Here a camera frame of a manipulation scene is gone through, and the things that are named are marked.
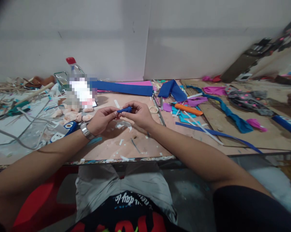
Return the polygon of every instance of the green scissors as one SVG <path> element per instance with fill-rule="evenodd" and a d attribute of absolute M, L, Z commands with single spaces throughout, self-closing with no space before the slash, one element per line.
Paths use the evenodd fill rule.
<path fill-rule="evenodd" d="M 26 106 L 26 105 L 28 105 L 28 104 L 29 104 L 29 101 L 25 101 L 25 102 L 22 102 L 22 103 L 20 103 L 20 104 L 18 104 L 18 105 L 16 105 L 16 106 L 14 106 L 11 110 L 8 111 L 8 113 L 5 113 L 5 114 L 3 114 L 3 115 L 0 115 L 0 120 L 5 119 L 5 118 L 7 118 L 7 117 L 12 117 L 12 116 L 16 116 L 16 115 L 21 115 L 22 112 L 19 111 L 17 108 L 18 108 L 18 107 L 21 107 L 21 108 L 22 108 L 23 106 Z M 24 109 L 23 111 L 24 111 L 24 112 L 28 112 L 28 111 L 30 111 L 30 108 L 26 108 L 26 109 Z"/>

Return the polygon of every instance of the white wall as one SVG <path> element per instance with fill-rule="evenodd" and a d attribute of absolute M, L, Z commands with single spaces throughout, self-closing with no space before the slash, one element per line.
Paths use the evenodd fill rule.
<path fill-rule="evenodd" d="M 142 80 L 150 0 L 10 0 L 0 10 L 0 81 L 68 71 Z"/>
<path fill-rule="evenodd" d="M 290 21 L 291 0 L 152 1 L 145 79 L 221 74 Z"/>

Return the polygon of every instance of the wristwatch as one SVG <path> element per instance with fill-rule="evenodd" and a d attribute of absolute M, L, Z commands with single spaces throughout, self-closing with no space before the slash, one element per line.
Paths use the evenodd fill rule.
<path fill-rule="evenodd" d="M 80 128 L 87 139 L 92 140 L 95 138 L 95 136 L 88 130 L 86 123 L 82 123 Z"/>

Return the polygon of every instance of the white plastic strip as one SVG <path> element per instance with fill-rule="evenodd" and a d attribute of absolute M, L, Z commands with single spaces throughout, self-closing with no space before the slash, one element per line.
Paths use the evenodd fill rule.
<path fill-rule="evenodd" d="M 115 103 L 115 105 L 116 105 L 116 108 L 120 108 L 120 105 L 119 105 L 119 103 L 117 102 L 117 100 L 114 100 L 114 103 Z"/>
<path fill-rule="evenodd" d="M 192 121 L 195 122 L 208 136 L 210 136 L 212 139 L 214 139 L 220 145 L 224 145 L 221 141 L 219 141 L 217 138 L 215 138 L 213 135 L 211 135 L 206 129 L 204 129 L 203 126 L 201 126 L 201 124 L 199 122 L 197 122 L 195 119 L 193 119 L 186 111 L 184 111 L 184 114 L 189 116 L 190 119 L 192 119 Z"/>

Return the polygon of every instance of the metal tool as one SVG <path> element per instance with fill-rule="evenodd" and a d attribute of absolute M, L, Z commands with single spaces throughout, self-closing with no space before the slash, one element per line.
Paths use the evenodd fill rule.
<path fill-rule="evenodd" d="M 26 101 L 26 102 L 24 101 L 24 102 L 22 102 L 22 103 L 20 103 L 20 104 L 15 105 L 12 109 L 10 109 L 10 110 L 8 111 L 8 113 L 5 113 L 5 114 L 0 115 L 0 120 L 5 119 L 5 118 L 7 118 L 7 117 L 12 117 L 12 116 L 16 116 L 16 115 L 21 115 L 21 114 L 23 114 L 23 113 L 20 112 L 17 108 L 18 108 L 18 107 L 22 108 L 23 106 L 26 106 L 26 105 L 28 105 L 28 104 L 29 104 L 29 101 Z M 28 111 L 30 111 L 30 108 L 26 108 L 26 109 L 24 109 L 23 111 L 24 111 L 24 112 L 28 112 Z"/>
<path fill-rule="evenodd" d="M 180 109 L 180 110 L 186 111 L 188 113 L 192 113 L 192 114 L 197 115 L 197 116 L 203 115 L 202 111 L 199 111 L 199 110 L 197 110 L 195 108 L 184 106 L 184 105 L 181 105 L 181 104 L 178 104 L 178 103 L 177 104 L 171 103 L 171 105 L 174 106 L 176 109 Z"/>

